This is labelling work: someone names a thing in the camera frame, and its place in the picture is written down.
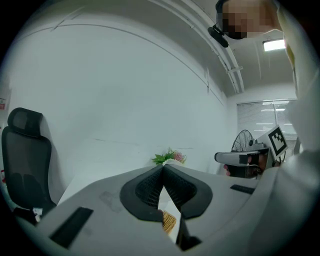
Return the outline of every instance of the chair backrest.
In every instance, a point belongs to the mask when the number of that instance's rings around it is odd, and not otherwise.
[[[42,114],[14,109],[2,132],[2,155],[8,193],[23,208],[52,205],[48,188],[51,143],[40,134]]]

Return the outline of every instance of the window blinds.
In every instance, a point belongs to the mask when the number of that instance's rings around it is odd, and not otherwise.
[[[237,105],[237,127],[238,133],[248,130],[253,138],[257,139],[276,125],[282,129],[288,148],[285,160],[294,155],[297,141],[297,133],[288,119],[287,108],[295,100],[270,100]]]

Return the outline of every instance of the white curtain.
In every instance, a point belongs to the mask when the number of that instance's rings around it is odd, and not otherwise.
[[[270,100],[237,105],[237,130],[248,130],[257,139],[274,126],[279,125],[285,137],[288,148],[285,160],[294,155],[297,133],[288,120],[287,108],[295,100]]]

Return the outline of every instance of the chair headrest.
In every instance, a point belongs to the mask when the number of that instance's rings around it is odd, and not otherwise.
[[[8,126],[19,134],[40,137],[40,121],[42,116],[42,113],[18,107],[9,114]]]

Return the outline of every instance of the black mesh chair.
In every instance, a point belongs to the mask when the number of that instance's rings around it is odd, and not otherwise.
[[[40,134],[42,116],[25,108],[14,109],[2,132],[2,156],[11,200],[29,210],[42,208],[44,215],[55,204],[48,188],[51,143]]]

